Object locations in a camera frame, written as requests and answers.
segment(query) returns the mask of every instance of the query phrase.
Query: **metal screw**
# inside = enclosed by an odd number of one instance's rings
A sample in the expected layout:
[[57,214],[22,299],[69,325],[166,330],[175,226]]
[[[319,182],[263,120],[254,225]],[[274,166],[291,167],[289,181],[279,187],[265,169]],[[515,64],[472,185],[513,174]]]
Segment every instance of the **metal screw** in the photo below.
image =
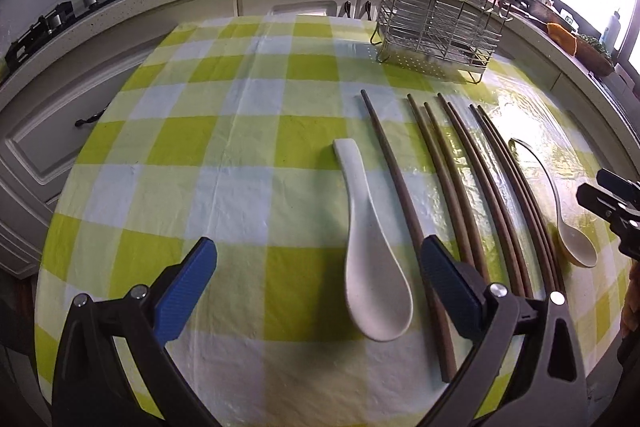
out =
[[551,292],[549,298],[553,304],[557,304],[558,306],[562,306],[564,304],[564,295],[560,292]]
[[86,293],[79,293],[74,297],[74,306],[78,306],[78,308],[81,308],[87,303],[88,300],[89,295],[87,295]]
[[133,288],[129,291],[129,295],[131,295],[134,299],[142,299],[148,291],[149,288],[147,286],[138,284],[133,286]]
[[489,286],[489,291],[495,297],[504,297],[509,293],[509,290],[504,284],[500,284],[499,282],[494,282],[491,286]]

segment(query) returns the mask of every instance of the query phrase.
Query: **black clamp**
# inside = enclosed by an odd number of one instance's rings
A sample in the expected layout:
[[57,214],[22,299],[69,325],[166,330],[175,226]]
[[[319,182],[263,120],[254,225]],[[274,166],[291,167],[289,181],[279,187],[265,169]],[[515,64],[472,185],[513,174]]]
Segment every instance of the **black clamp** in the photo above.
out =
[[[201,238],[150,286],[122,299],[77,295],[66,317],[53,378],[54,427],[220,427],[184,380],[164,344],[176,339],[216,269],[216,248]],[[164,420],[140,408],[113,337],[124,337]]]
[[[564,296],[516,297],[500,283],[455,261],[434,235],[420,252],[420,273],[442,301],[458,333],[474,345],[418,427],[584,426],[587,390],[582,356]],[[513,335],[525,335],[498,408],[475,418],[500,371]]]
[[640,187],[606,169],[598,171],[596,180],[615,196],[585,183],[578,187],[578,204],[607,221],[611,232],[620,238],[618,249],[640,261]]

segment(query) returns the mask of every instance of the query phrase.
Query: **basket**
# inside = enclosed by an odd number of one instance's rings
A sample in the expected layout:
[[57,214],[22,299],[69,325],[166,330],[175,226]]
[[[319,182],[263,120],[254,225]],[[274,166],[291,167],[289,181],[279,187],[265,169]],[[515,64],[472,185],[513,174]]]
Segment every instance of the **basket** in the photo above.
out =
[[580,60],[587,70],[600,78],[609,76],[614,71],[611,62],[581,37],[577,37],[575,58]]
[[432,76],[463,70],[480,82],[514,0],[381,0],[376,55]]

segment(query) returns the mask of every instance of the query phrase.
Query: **white bottle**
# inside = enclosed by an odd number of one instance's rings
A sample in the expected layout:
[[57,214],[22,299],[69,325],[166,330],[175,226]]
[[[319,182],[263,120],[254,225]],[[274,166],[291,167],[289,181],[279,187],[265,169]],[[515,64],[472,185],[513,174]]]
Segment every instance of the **white bottle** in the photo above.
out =
[[600,44],[604,46],[604,49],[611,54],[613,52],[613,46],[616,45],[616,39],[620,33],[620,14],[615,11],[613,15],[609,17],[609,23],[604,28],[602,36],[600,37]]

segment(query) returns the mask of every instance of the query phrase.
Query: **kitchen countertop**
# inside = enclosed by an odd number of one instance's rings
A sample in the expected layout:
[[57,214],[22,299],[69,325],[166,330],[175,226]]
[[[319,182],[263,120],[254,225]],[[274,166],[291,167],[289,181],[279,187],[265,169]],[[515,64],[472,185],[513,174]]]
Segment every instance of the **kitchen countertop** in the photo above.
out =
[[[40,48],[6,79],[0,86],[0,110],[33,78],[80,44],[125,20],[176,1],[179,0],[117,0],[85,16]],[[565,54],[547,35],[524,19],[514,16],[506,26],[545,55],[587,96],[610,124],[636,169],[640,171],[640,143],[636,134],[602,86],[588,75],[581,64]]]

